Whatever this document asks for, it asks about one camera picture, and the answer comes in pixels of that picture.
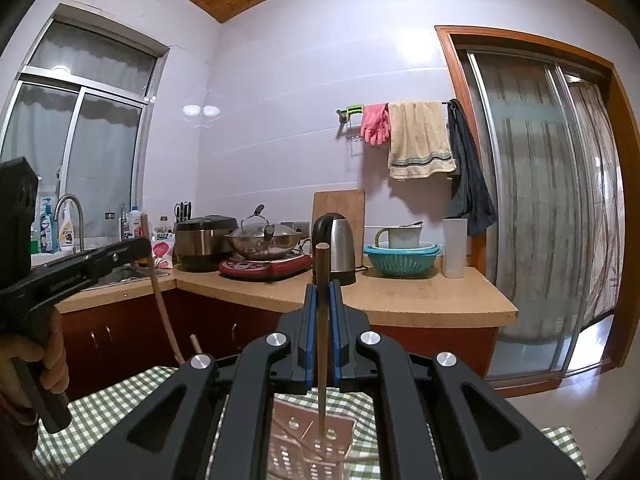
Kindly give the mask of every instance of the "countertop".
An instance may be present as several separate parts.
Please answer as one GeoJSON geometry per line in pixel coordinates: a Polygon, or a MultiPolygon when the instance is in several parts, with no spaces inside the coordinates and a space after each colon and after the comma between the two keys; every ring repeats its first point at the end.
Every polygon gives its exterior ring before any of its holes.
{"type": "MultiPolygon", "coordinates": [[[[256,308],[288,312],[299,308],[311,271],[280,282],[240,282],[218,272],[183,272],[173,269],[159,278],[161,290],[180,288],[256,308]]],[[[152,294],[144,280],[84,290],[58,304],[61,313],[152,294]]],[[[364,310],[376,325],[421,328],[479,328],[516,322],[518,310],[480,272],[465,267],[463,278],[450,280],[435,267],[430,277],[416,280],[383,278],[370,268],[356,283],[342,288],[345,304],[364,310]]]]}

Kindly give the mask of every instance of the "wooden cutting board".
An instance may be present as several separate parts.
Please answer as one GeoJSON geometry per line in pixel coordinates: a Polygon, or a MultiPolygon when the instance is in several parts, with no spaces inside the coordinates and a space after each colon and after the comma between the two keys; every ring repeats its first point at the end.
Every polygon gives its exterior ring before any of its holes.
{"type": "Polygon", "coordinates": [[[364,244],[364,190],[346,189],[314,193],[312,222],[315,222],[325,213],[340,213],[349,221],[353,232],[356,267],[361,266],[362,247],[364,244]]]}

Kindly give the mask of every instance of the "electric kettle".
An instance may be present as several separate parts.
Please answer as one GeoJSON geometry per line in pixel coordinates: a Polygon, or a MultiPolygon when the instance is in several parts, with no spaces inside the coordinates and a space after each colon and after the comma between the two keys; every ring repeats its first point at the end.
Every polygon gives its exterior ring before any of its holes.
{"type": "Polygon", "coordinates": [[[314,223],[311,245],[316,257],[316,244],[326,242],[331,249],[331,279],[340,285],[356,282],[356,255],[349,221],[340,213],[327,213],[314,223]]]}

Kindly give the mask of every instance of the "person's hand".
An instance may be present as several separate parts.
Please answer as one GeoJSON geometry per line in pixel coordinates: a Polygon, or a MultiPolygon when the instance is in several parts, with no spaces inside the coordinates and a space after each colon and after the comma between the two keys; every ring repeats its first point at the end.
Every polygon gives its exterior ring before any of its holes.
{"type": "Polygon", "coordinates": [[[20,335],[0,335],[0,393],[16,408],[30,408],[31,402],[25,395],[11,359],[20,358],[26,362],[42,361],[45,371],[40,383],[47,390],[60,394],[69,384],[69,370],[66,366],[66,351],[62,337],[62,316],[57,309],[51,311],[49,340],[45,348],[20,335]]]}

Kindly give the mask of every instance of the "tablecloth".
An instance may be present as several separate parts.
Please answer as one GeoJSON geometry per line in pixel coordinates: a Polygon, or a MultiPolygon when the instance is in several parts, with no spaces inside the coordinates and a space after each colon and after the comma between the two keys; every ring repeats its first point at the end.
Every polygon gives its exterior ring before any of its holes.
{"type": "MultiPolygon", "coordinates": [[[[66,430],[51,435],[40,423],[38,447],[34,452],[35,463],[48,478],[60,478],[73,462],[174,371],[175,368],[170,367],[153,367],[70,403],[72,422],[66,430]]],[[[318,408],[318,391],[315,389],[306,396],[277,394],[276,398],[307,408],[318,408]]],[[[346,415],[355,421],[351,457],[378,453],[374,410],[369,396],[363,393],[342,394],[335,388],[329,388],[326,409],[327,413],[346,415]]],[[[588,477],[582,454],[569,428],[545,428],[540,431],[580,466],[585,478],[588,477]]],[[[343,467],[343,478],[349,480],[380,478],[380,466],[375,462],[345,463],[343,467]]]]}

